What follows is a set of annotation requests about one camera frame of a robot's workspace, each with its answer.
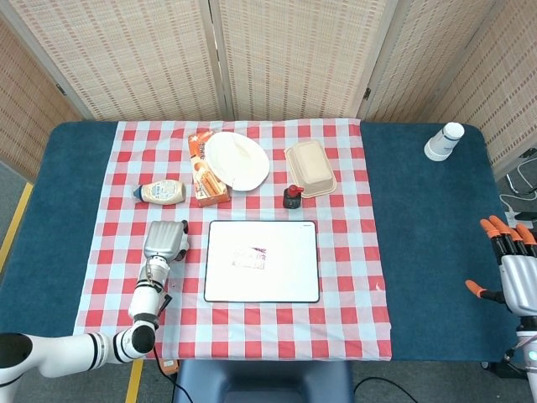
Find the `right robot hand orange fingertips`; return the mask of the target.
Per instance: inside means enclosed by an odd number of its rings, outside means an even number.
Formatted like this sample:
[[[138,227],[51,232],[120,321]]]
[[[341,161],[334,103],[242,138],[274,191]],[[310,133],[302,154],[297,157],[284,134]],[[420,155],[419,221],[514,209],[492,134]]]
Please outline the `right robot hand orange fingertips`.
[[[517,317],[536,315],[536,239],[523,224],[509,227],[494,215],[480,225],[498,263],[501,290],[489,290],[473,280],[466,288],[476,297],[504,304]]]

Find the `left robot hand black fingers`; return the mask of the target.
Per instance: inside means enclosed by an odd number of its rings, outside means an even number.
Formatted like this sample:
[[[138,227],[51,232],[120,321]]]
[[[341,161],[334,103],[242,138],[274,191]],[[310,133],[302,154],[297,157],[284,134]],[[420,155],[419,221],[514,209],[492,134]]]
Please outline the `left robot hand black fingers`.
[[[143,246],[143,254],[147,259],[159,256],[168,263],[181,261],[190,247],[187,239],[189,224],[186,220],[153,221]]]

